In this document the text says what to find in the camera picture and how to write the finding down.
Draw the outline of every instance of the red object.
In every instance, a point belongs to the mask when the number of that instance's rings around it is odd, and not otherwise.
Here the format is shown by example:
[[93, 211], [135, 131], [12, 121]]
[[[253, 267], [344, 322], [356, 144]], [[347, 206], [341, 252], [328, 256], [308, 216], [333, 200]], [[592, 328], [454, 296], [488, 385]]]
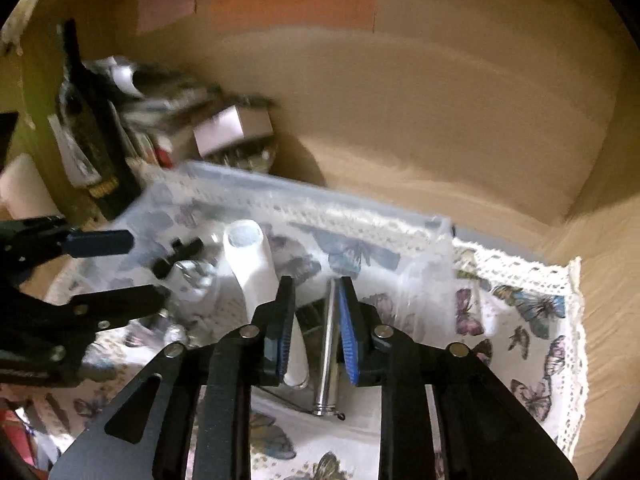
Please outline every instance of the red object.
[[[0, 411], [0, 431], [4, 431], [20, 457], [33, 468], [33, 452], [29, 444], [27, 430], [22, 421], [14, 415], [14, 412]], [[41, 480], [49, 478], [49, 473], [46, 471], [33, 469], [33, 472]]]
[[174, 166], [171, 161], [171, 155], [169, 155], [166, 150], [156, 148], [156, 158], [158, 159], [158, 164], [160, 164], [161, 168], [167, 168], [170, 170]]

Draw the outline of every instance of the white lace edging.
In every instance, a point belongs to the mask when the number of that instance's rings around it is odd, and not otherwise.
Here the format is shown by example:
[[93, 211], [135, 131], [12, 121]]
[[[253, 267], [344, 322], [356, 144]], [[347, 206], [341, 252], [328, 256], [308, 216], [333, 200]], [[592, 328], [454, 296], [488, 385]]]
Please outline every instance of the white lace edging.
[[463, 242], [457, 238], [454, 245], [459, 250], [470, 249], [474, 252], [474, 272], [480, 278], [541, 294], [564, 296], [568, 328], [564, 340], [566, 365], [562, 378], [564, 393], [557, 443], [571, 460], [584, 421], [589, 392], [586, 334], [582, 324], [584, 296], [580, 291], [581, 259], [577, 257], [566, 267], [547, 266], [540, 262], [529, 262], [518, 256], [509, 256], [500, 250], [487, 249], [480, 244]]

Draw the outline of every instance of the white small box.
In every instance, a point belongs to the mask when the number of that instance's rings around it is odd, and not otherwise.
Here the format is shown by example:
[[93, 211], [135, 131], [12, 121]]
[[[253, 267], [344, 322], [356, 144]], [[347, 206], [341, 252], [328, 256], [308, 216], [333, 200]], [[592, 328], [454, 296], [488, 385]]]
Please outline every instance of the white small box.
[[231, 106], [194, 129], [201, 156], [273, 134], [267, 108]]

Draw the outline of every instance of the white cylindrical container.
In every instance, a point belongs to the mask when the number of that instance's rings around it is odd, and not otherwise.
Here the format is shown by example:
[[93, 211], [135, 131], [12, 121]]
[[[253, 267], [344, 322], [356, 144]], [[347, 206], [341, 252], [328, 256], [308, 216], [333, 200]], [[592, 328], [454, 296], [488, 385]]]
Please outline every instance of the white cylindrical container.
[[[239, 220], [229, 224], [225, 229], [223, 245], [226, 260], [242, 287], [246, 315], [251, 321], [259, 305], [275, 300], [280, 284], [268, 240], [256, 222]], [[289, 363], [284, 382], [292, 388], [304, 388], [308, 380], [309, 365], [305, 342], [298, 320], [294, 317]]]

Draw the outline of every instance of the silver metal tube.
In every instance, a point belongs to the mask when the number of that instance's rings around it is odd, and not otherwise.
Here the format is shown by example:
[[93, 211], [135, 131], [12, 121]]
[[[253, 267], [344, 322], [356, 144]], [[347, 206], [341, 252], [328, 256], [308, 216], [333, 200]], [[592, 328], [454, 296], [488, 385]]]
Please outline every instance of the silver metal tube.
[[322, 349], [320, 371], [316, 381], [314, 415], [338, 415], [338, 342], [340, 341], [340, 281], [329, 280], [322, 313]]

